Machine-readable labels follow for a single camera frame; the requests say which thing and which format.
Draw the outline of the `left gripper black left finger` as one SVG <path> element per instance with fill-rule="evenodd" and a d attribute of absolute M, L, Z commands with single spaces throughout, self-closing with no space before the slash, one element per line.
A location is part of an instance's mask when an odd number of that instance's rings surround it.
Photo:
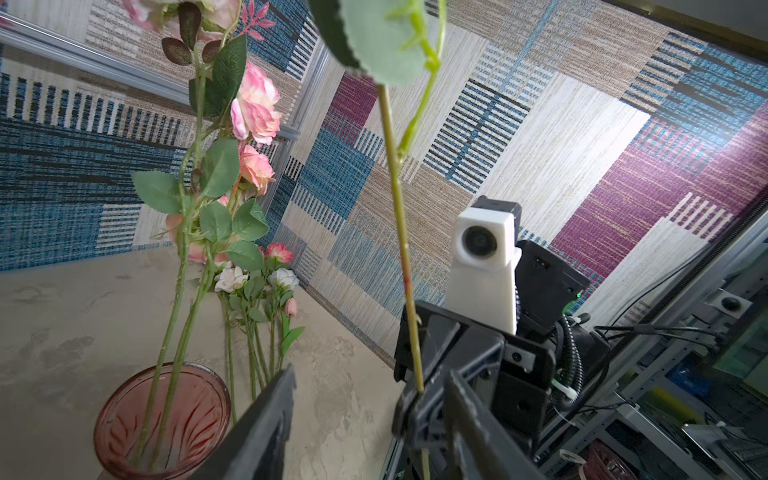
<path fill-rule="evenodd" d="M 281 479 L 295 390 L 295 370 L 288 366 L 271 380 L 190 479 Z"/>

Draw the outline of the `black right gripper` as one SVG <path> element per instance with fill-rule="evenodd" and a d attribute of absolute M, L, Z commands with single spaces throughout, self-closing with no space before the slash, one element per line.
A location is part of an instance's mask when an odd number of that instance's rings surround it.
<path fill-rule="evenodd" d="M 445 440 L 444 386 L 454 371 L 472 387 L 520 446 L 531 456 L 539 443 L 555 373 L 554 352 L 429 304 L 415 303 L 424 392 L 419 393 L 407 315 L 401 318 L 394 379 L 406 386 L 395 407 L 392 433 L 410 447 L 436 447 Z"/>

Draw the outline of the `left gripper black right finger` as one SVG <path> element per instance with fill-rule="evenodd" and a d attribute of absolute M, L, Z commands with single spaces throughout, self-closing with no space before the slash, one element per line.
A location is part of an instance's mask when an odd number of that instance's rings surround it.
<path fill-rule="evenodd" d="M 445 479 L 544 477 L 454 370 L 444 381 L 444 415 L 448 453 Z"/>

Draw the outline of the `cream white rose stem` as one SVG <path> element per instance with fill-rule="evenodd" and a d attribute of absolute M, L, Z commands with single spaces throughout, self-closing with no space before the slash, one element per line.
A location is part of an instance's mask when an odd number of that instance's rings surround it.
<path fill-rule="evenodd" d="M 224 321 L 226 381 L 231 402 L 231 423 L 237 422 L 234 367 L 235 329 L 243 319 L 242 289 L 249 275 L 228 262 L 215 278 L 214 292 L 220 301 Z"/>

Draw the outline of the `blue rose stem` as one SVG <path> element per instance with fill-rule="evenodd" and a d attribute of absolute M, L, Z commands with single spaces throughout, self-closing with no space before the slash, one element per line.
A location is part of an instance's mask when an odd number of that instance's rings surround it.
<path fill-rule="evenodd" d="M 436 3 L 437 30 L 434 37 L 429 33 L 423 1 L 310 1 L 308 5 L 332 56 L 348 71 L 369 76 L 377 86 L 415 382 L 415 395 L 400 405 L 399 422 L 404 427 L 407 425 L 407 408 L 424 394 L 425 378 L 418 332 L 421 319 L 415 305 L 400 173 L 421 126 L 442 64 L 448 24 L 447 3 Z M 411 81 L 424 72 L 429 77 L 421 99 L 402 137 L 397 139 L 389 86 Z"/>

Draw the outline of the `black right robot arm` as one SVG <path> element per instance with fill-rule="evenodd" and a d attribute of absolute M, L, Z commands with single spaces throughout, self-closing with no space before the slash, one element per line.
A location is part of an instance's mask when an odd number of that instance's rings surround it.
<path fill-rule="evenodd" d="M 460 237 L 443 305 L 415 302 L 403 321 L 394 377 L 406 387 L 392 432 L 411 448 L 445 441 L 444 380 L 459 374 L 528 456 L 548 412 L 570 410 L 586 381 L 586 334 L 565 314 L 588 280 L 546 248 L 472 227 Z"/>

